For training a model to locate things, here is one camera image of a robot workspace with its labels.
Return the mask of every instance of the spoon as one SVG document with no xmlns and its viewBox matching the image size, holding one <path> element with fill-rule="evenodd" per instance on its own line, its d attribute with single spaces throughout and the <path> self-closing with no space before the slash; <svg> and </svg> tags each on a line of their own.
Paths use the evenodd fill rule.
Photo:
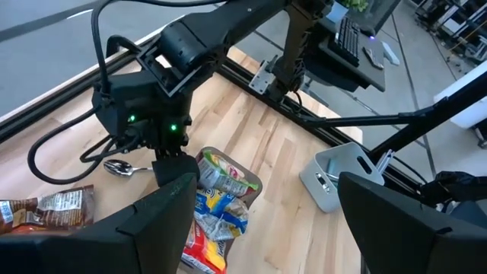
<svg viewBox="0 0 487 274">
<path fill-rule="evenodd" d="M 118 177 L 131 177 L 135 172 L 142 170 L 152 171 L 152 167 L 133 167 L 126 161 L 116 159 L 106 160 L 103 163 L 103 167 L 109 173 Z"/>
</svg>

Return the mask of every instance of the keyboard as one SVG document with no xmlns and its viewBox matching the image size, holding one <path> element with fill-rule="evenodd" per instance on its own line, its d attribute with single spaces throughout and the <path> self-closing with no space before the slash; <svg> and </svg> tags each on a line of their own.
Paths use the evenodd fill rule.
<svg viewBox="0 0 487 274">
<path fill-rule="evenodd" d="M 328 47 L 337 55 L 347 60 L 350 64 L 358 67 L 358 35 L 359 26 L 348 18 L 343 18 L 335 39 L 329 40 Z"/>
</svg>

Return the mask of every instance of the wooden table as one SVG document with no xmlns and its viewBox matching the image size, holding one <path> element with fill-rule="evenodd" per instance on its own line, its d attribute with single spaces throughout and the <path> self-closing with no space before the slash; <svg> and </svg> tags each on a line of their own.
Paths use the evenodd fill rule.
<svg viewBox="0 0 487 274">
<path fill-rule="evenodd" d="M 255 72 L 259 67 L 259 63 L 238 49 L 232 49 L 230 57 L 250 71 Z M 132 63 L 118 73 L 138 69 Z M 95 220 L 100 220 L 156 189 L 152 173 L 119 178 L 99 166 L 77 183 L 55 186 L 38 180 L 29 171 L 29 147 L 48 131 L 90 109 L 91 94 L 91 89 L 86 90 L 0 144 L 0 199 L 25 199 L 94 184 Z M 301 96 L 305 107 L 316 114 L 337 117 L 306 94 Z M 204 146 L 216 147 L 257 174 L 264 185 L 262 194 L 250 208 L 247 233 L 236 239 L 229 254 L 229 274 L 359 274 L 360 252 L 342 211 L 321 212 L 298 178 L 305 164 L 316 152 L 327 149 L 327 144 L 220 75 L 195 91 L 191 116 L 194 122 L 189 127 L 190 142 L 186 147 L 191 155 Z M 361 141 L 359 129 L 342 130 Z M 105 134 L 92 116 L 47 142 L 37 154 L 37 163 L 51 177 L 77 175 L 87 167 L 78 160 L 79 155 Z M 141 149 L 115 158 L 144 167 L 154 160 L 154 153 Z"/>
</svg>

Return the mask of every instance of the potted plant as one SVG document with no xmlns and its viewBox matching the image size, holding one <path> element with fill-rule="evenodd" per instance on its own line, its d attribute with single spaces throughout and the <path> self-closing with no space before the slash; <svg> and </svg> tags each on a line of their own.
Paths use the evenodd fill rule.
<svg viewBox="0 0 487 274">
<path fill-rule="evenodd" d="M 368 6 L 367 0 L 335 0 L 329 14 L 326 16 L 334 23 L 340 22 L 349 9 L 355 9 L 357 11 L 364 11 Z"/>
</svg>

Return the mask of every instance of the snack bag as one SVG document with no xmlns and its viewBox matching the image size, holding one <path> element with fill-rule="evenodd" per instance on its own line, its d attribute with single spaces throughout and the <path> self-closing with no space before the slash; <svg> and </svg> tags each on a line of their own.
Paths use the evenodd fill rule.
<svg viewBox="0 0 487 274">
<path fill-rule="evenodd" d="M 183 262 L 206 274 L 225 274 L 227 265 L 224 253 L 225 242 L 210 241 L 193 221 L 181 257 Z"/>
<path fill-rule="evenodd" d="M 212 241 L 234 239 L 247 229 L 249 214 L 244 202 L 220 190 L 197 190 L 194 217 Z"/>
<path fill-rule="evenodd" d="M 70 231 L 93 224 L 93 216 L 93 185 L 33 199 L 0 200 L 0 234 Z"/>
<path fill-rule="evenodd" d="M 201 151 L 197 156 L 201 179 L 199 183 L 206 189 L 217 189 L 242 197 L 259 189 L 255 183 L 245 179 L 244 173 L 228 163 L 221 155 L 210 150 Z"/>
</svg>

